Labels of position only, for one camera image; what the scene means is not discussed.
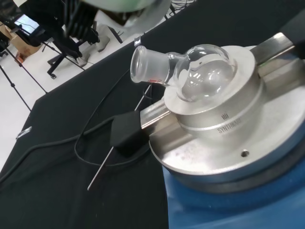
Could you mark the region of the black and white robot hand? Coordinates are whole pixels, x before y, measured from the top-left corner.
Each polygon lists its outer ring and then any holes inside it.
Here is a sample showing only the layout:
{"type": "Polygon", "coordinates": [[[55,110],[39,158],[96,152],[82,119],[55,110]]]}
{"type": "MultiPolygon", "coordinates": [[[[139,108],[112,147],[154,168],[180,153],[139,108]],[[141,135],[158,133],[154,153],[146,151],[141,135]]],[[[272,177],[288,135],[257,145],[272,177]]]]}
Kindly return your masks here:
{"type": "Polygon", "coordinates": [[[95,20],[128,34],[144,33],[167,14],[170,0],[85,0],[97,9],[95,20]]]}

